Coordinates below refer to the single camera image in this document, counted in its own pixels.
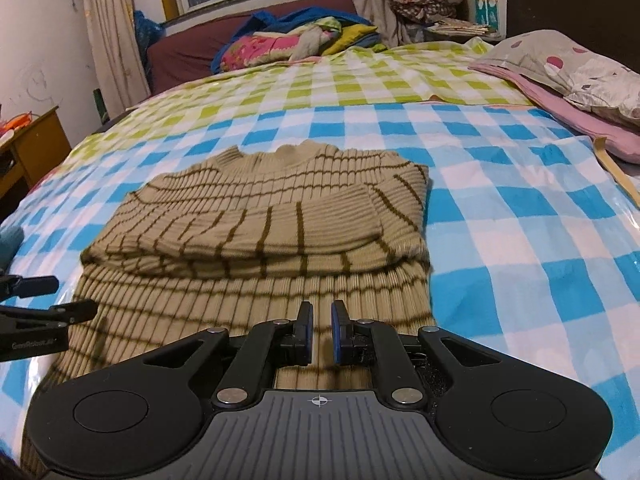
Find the green checkered bed sheet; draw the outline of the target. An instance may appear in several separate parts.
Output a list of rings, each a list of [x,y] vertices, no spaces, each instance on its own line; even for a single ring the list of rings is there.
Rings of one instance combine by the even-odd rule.
[[[513,84],[471,70],[491,49],[424,42],[377,51],[353,47],[294,64],[272,63],[208,76],[152,96],[107,132],[87,136],[62,163],[72,170],[138,142],[201,129],[216,122],[296,108],[442,101],[526,106]]]

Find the teal folded garment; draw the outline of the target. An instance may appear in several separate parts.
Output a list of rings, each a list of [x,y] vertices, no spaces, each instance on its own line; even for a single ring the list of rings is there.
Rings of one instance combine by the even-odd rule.
[[[8,226],[0,232],[0,269],[6,273],[18,248],[24,240],[24,231],[19,226]]]

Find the maroon sofa bed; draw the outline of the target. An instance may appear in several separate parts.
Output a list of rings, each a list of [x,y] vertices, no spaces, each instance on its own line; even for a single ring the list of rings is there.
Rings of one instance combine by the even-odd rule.
[[[216,54],[253,13],[251,10],[215,18],[182,32],[167,34],[149,47],[146,54],[152,95],[209,76]]]

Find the blue checkered bed sheet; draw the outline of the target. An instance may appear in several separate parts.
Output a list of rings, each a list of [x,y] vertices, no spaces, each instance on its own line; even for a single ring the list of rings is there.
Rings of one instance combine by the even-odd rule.
[[[600,463],[639,474],[639,213],[590,142],[534,108],[378,104],[286,110],[191,126],[131,118],[70,154],[10,215],[12,271],[63,290],[126,194],[226,148],[307,139],[387,148],[427,166],[431,296],[446,330],[576,378],[610,407]]]

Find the pink pillow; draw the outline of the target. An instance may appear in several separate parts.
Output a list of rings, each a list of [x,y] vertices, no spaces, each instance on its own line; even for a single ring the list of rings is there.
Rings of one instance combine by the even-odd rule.
[[[595,114],[584,112],[541,84],[512,72],[512,70],[481,62],[472,63],[469,69],[514,84],[529,101],[548,112],[558,122],[562,122],[563,125],[580,134],[589,136],[592,140],[605,138],[606,150],[624,162],[633,165],[638,165],[640,162],[638,132],[615,125],[614,122],[608,122]]]

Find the tan striped knit sweater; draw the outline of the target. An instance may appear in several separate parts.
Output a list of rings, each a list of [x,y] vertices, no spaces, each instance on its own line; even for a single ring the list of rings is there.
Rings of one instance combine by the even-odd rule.
[[[364,387],[364,370],[333,363],[331,306],[402,332],[433,323],[423,220],[425,166],[392,151],[304,141],[274,152],[228,148],[129,193],[80,256],[76,299],[96,318],[38,386],[117,364],[204,330],[233,336],[314,306],[308,370],[292,389]]]

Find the wooden bedside cabinet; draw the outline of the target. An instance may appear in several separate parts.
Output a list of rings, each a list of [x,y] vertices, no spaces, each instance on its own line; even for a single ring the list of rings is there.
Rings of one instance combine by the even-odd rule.
[[[53,107],[28,126],[1,138],[1,161],[12,165],[1,173],[1,197],[16,186],[30,191],[70,154],[58,107]]]

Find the dark wooden headboard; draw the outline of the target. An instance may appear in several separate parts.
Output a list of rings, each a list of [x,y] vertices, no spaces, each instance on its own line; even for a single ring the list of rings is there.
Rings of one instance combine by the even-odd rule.
[[[639,0],[506,0],[506,34],[553,29],[639,69]]]

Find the beige curtain left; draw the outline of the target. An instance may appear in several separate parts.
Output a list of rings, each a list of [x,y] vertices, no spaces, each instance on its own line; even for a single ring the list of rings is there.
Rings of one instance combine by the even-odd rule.
[[[150,96],[136,34],[134,0],[82,0],[107,113],[122,114]]]

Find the colourful pile of bedding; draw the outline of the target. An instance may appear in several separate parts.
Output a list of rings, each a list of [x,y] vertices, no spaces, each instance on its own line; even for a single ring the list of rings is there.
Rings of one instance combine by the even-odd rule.
[[[382,50],[378,28],[359,15],[308,6],[282,16],[252,14],[210,63],[214,74],[277,62],[294,63],[349,48]]]

